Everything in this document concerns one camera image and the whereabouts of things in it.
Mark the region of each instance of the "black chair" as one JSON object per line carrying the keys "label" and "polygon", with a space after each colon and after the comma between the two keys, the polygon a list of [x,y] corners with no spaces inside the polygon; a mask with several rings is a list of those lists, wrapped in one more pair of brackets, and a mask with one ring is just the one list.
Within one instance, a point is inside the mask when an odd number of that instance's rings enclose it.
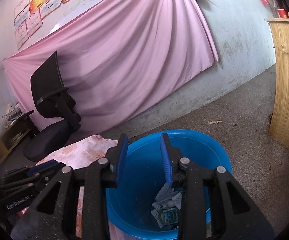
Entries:
{"label": "black chair", "polygon": [[66,144],[70,135],[81,127],[81,117],[74,112],[76,101],[68,94],[68,87],[63,85],[57,51],[32,74],[30,84],[38,113],[44,118],[64,118],[36,134],[24,147],[24,156],[38,162]]}

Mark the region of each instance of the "speckled floor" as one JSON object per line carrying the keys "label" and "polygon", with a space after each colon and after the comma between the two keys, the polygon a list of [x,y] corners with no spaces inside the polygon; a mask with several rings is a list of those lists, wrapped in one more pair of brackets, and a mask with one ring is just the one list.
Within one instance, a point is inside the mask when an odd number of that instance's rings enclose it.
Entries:
{"label": "speckled floor", "polygon": [[[212,136],[227,151],[236,180],[279,233],[289,222],[289,149],[268,134],[275,85],[273,66],[220,99],[130,141],[170,129]],[[223,122],[208,124],[218,120]]]}

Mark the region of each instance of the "pink curtain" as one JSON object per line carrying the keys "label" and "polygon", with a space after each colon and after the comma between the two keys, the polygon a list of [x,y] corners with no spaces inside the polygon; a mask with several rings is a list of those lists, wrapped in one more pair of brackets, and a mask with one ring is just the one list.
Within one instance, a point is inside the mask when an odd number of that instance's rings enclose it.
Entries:
{"label": "pink curtain", "polygon": [[[24,111],[35,110],[30,76],[55,50],[82,117],[73,141],[135,117],[218,60],[195,0],[103,0],[4,60]],[[39,129],[59,120],[31,117]]]}

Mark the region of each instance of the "cabinet top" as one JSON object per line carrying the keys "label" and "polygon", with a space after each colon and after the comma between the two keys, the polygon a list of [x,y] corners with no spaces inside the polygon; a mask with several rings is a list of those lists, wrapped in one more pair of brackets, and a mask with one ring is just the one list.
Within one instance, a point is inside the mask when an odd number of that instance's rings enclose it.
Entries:
{"label": "cabinet top", "polygon": [[272,18],[272,19],[264,19],[266,22],[289,22],[289,19],[281,19],[281,18]]}

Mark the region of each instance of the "metal screw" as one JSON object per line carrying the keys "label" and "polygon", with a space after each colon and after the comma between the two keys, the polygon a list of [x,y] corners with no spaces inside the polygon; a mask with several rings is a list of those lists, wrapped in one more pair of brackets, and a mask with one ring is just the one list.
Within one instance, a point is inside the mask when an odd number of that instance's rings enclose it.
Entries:
{"label": "metal screw", "polygon": [[107,158],[100,158],[99,160],[98,160],[98,163],[99,164],[106,164],[108,162],[108,159]]}
{"label": "metal screw", "polygon": [[190,159],[187,158],[187,157],[182,157],[182,158],[180,159],[180,162],[181,162],[182,164],[188,165],[189,162],[190,162]]}
{"label": "metal screw", "polygon": [[217,172],[219,173],[225,173],[226,172],[226,168],[224,166],[218,166],[217,167]]}
{"label": "metal screw", "polygon": [[65,166],[61,169],[62,173],[68,173],[71,171],[71,167],[70,166]]}

